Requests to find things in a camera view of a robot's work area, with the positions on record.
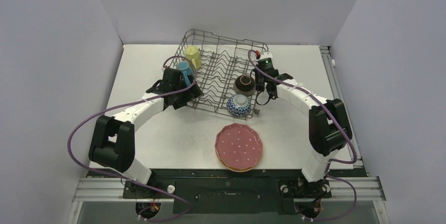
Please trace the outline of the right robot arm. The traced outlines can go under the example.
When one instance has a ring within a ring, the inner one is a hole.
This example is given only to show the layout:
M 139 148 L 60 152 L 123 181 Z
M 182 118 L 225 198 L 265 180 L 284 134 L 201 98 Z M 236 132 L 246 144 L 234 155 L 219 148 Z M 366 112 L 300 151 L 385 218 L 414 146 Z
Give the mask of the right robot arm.
M 303 87 L 289 74 L 280 74 L 271 58 L 252 62 L 256 87 L 266 91 L 269 99 L 280 98 L 298 108 L 309 120 L 309 142 L 312 151 L 297 181 L 297 190 L 303 196 L 312 195 L 323 181 L 336 154 L 352 146 L 352 130 L 344 102 L 318 96 Z

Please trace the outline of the grey wire dish rack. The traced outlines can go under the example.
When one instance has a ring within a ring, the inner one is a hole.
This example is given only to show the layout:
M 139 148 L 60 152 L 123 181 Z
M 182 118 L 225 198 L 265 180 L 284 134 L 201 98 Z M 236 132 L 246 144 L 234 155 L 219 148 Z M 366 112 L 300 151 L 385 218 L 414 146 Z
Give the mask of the grey wire dish rack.
M 202 66 L 198 69 L 197 84 L 204 95 L 187 106 L 231 117 L 227 102 L 236 94 L 234 84 L 237 77 L 255 76 L 247 57 L 248 51 L 267 52 L 268 45 L 256 40 L 236 39 L 190 29 L 185 32 L 175 55 L 185 56 L 189 46 L 196 46 L 200 52 Z

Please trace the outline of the pink polka dot plate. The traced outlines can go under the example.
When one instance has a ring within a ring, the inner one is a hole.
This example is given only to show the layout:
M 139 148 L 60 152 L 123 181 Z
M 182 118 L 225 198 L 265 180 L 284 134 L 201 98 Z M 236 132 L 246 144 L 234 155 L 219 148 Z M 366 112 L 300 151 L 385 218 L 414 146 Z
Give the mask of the pink polka dot plate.
M 263 142 L 246 124 L 233 123 L 222 128 L 215 140 L 217 157 L 262 157 Z

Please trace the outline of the blue handled white mug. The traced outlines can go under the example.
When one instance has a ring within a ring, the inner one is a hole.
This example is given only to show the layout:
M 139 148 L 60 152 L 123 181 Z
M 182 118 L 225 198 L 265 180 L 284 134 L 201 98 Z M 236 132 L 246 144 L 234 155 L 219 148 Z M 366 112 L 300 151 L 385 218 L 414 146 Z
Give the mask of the blue handled white mug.
M 194 71 L 191 69 L 191 67 L 189 66 L 188 62 L 180 61 L 177 64 L 177 69 L 179 71 L 181 71 L 186 86 L 190 86 L 192 81 L 189 79 L 189 76 L 193 76 L 194 75 Z

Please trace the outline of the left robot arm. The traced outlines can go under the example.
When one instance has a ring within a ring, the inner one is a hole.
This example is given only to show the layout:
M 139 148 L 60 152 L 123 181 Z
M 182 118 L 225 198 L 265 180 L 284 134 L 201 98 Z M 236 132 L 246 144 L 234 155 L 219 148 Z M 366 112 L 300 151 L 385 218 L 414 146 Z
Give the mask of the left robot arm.
M 135 157 L 135 133 L 149 119 L 168 107 L 186 106 L 203 95 L 196 83 L 197 74 L 166 68 L 162 79 L 156 81 L 140 98 L 113 116 L 97 118 L 88 158 L 137 182 L 136 190 L 145 198 L 159 192 L 156 175 Z

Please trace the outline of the yellow plate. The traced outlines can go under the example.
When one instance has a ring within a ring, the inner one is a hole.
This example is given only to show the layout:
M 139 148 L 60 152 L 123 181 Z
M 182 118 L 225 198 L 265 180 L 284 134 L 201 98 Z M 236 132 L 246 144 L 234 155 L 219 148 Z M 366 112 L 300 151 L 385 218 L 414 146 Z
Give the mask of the yellow plate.
M 234 172 L 248 172 L 261 162 L 262 157 L 218 157 L 220 163 Z

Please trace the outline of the orange patterned small bowl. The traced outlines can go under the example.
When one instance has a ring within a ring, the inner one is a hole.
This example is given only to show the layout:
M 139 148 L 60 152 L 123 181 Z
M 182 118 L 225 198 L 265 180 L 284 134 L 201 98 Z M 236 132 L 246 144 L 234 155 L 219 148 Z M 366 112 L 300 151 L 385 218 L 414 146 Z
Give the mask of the orange patterned small bowl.
M 250 99 L 243 94 L 232 95 L 226 103 L 228 112 L 234 117 L 245 117 L 251 111 Z

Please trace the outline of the dark brown glazed bowl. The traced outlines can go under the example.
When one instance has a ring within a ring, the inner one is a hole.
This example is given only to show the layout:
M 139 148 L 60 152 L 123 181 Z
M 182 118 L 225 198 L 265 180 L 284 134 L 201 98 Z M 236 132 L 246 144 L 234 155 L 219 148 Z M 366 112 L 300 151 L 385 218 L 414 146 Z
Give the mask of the dark brown glazed bowl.
M 234 91 L 236 94 L 252 96 L 256 91 L 255 80 L 250 75 L 240 75 L 234 82 Z

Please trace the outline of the yellow green mug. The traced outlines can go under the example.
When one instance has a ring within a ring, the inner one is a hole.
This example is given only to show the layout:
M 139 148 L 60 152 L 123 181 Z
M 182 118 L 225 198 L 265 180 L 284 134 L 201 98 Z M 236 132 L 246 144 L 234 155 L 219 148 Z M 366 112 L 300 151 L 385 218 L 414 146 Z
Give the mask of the yellow green mug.
M 185 49 L 185 57 L 192 62 L 192 64 L 195 66 L 196 69 L 201 68 L 202 66 L 201 54 L 197 46 L 195 45 L 187 46 Z

